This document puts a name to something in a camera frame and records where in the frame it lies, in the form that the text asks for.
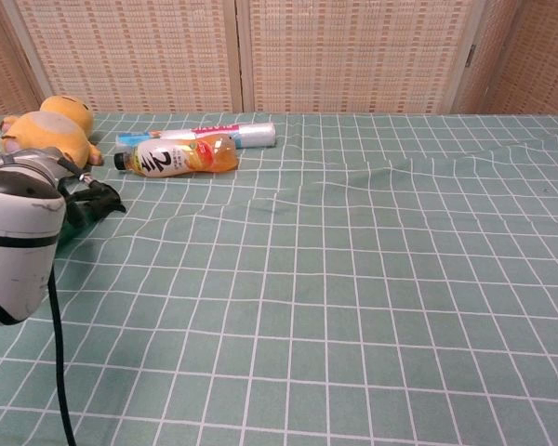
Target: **white tube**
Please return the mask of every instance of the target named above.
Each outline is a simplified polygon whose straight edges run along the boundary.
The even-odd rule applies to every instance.
[[[195,139],[207,135],[222,133],[235,141],[235,147],[269,147],[275,144],[275,126],[273,123],[231,124],[193,129],[162,130],[144,133],[121,133],[116,139],[118,150],[133,150],[140,142],[151,139]]]

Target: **bamboo room divider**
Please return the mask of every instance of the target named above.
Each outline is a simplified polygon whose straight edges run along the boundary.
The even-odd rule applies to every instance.
[[[241,109],[233,0],[7,3],[54,93],[99,111]]]
[[[449,112],[483,4],[251,0],[245,97],[258,111]]]
[[[98,112],[558,112],[558,0],[0,0],[0,113],[51,94]]]

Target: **pink label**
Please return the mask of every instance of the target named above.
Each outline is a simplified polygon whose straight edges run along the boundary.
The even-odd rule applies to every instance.
[[[193,128],[192,131],[195,135],[203,135],[205,133],[228,133],[228,132],[237,132],[240,130],[240,125],[238,124],[231,124],[231,125],[217,125],[214,127],[200,127],[200,128]]]

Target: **bottle cap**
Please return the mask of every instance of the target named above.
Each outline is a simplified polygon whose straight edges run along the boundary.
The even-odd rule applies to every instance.
[[[124,153],[116,153],[113,156],[113,165],[118,170],[126,170],[126,165],[124,163]]]

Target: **grid pattern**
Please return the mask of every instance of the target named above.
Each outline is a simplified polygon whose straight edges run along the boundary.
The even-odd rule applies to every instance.
[[[235,172],[97,168],[128,207],[58,253],[83,445],[558,445],[558,117],[276,124]],[[64,444],[49,305],[0,328],[0,445]]]

